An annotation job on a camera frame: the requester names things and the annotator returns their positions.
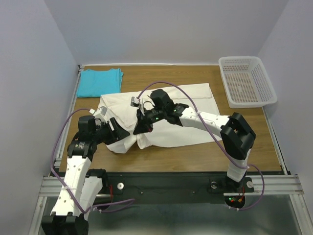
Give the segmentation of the white t-shirt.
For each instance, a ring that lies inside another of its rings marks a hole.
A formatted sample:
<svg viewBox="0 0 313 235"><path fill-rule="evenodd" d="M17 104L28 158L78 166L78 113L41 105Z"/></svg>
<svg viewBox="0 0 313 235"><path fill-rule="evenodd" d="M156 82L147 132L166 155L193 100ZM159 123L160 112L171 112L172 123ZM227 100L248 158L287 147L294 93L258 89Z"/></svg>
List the white t-shirt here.
<svg viewBox="0 0 313 235"><path fill-rule="evenodd" d="M221 140L220 113L207 83L103 94L98 107L119 131L118 141L106 141L114 153L124 154L134 143L144 149Z"/></svg>

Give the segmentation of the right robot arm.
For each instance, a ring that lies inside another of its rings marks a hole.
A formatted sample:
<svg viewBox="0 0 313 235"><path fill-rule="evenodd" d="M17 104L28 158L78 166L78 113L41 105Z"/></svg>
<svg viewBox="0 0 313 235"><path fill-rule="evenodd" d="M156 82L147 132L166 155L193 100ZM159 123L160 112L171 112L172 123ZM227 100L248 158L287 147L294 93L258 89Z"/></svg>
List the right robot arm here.
<svg viewBox="0 0 313 235"><path fill-rule="evenodd" d="M220 116L201 112L196 106L175 103L162 89L153 91L150 99L153 102L150 110L144 108L138 97L131 99L131 106L137 107L134 135L152 132L153 124L161 120L181 127L207 131L213 139L221 138L216 143L229 159L226 188L236 191L243 186L248 169L247 160L256 134L241 114Z"/></svg>

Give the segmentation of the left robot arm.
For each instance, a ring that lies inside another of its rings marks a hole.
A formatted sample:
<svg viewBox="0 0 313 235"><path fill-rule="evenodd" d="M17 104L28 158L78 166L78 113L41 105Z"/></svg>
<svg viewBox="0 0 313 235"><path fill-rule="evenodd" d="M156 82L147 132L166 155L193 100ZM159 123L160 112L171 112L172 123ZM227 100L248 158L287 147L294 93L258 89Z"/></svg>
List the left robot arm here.
<svg viewBox="0 0 313 235"><path fill-rule="evenodd" d="M94 206L98 193L109 190L104 169L90 169L97 146L116 143L130 134L115 120L82 116L78 132L67 147L67 169L60 179L62 188L50 215L43 216L41 227L46 235L86 235L89 231L88 216L93 210L103 212L113 202Z"/></svg>

